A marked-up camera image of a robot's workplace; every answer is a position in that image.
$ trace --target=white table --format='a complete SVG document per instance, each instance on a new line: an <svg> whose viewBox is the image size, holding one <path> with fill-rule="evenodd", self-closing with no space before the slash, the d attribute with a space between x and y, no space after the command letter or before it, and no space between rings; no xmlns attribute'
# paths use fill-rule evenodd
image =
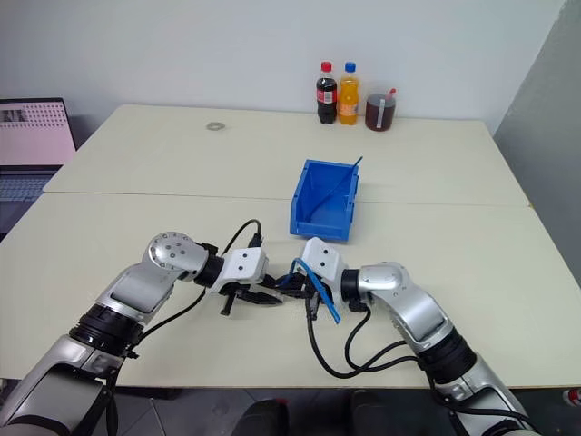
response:
<svg viewBox="0 0 581 436"><path fill-rule="evenodd" d="M177 230L223 247L241 222L257 217L271 273L285 273L304 244L288 235L288 214L286 200L44 194L0 244L0 377L24 376L159 232ZM405 264L507 385L581 384L581 348L575 346L581 293L530 208L360 203L350 243L336 247L351 267ZM156 321L198 292L179 283ZM120 383L426 386L409 362L346 381L329 376L310 349L302 302L236 302L229 318L219 315L222 305L223 297L206 298L148 338L138 350L142 357L126 363ZM359 361L399 338L387 314L373 311L354 344ZM335 326L321 308L315 329L336 368L347 369L342 347L359 319L347 314Z"/></svg>
<svg viewBox="0 0 581 436"><path fill-rule="evenodd" d="M117 109L45 190L290 199L306 159L360 155L360 203L528 205L480 121L398 118L375 133L314 114L145 105Z"/></svg>

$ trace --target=orange soda bottle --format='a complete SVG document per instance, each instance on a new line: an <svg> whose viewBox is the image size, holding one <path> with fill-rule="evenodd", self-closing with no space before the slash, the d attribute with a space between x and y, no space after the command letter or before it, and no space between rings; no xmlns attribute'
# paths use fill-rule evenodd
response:
<svg viewBox="0 0 581 436"><path fill-rule="evenodd" d="M345 63L345 75L340 80L339 121L341 124L357 122L357 107L359 104L359 79L355 76L355 63Z"/></svg>

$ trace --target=laptop screen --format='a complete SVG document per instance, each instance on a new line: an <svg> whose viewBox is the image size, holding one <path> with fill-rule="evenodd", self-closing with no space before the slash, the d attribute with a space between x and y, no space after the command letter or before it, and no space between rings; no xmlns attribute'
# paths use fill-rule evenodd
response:
<svg viewBox="0 0 581 436"><path fill-rule="evenodd" d="M74 151L62 99L0 100L0 166L62 165Z"/></svg>

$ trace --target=laptop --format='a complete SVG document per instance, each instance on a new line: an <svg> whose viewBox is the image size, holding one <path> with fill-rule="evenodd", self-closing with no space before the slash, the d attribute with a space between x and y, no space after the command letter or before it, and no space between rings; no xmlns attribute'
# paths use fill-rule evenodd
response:
<svg viewBox="0 0 581 436"><path fill-rule="evenodd" d="M62 98L0 99L0 240L76 149Z"/></svg>

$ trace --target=gray wall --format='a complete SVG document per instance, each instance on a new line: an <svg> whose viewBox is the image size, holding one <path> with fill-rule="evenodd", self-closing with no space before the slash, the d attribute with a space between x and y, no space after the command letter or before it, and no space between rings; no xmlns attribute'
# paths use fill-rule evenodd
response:
<svg viewBox="0 0 581 436"><path fill-rule="evenodd" d="M581 283L581 0L567 0L495 139Z"/></svg>

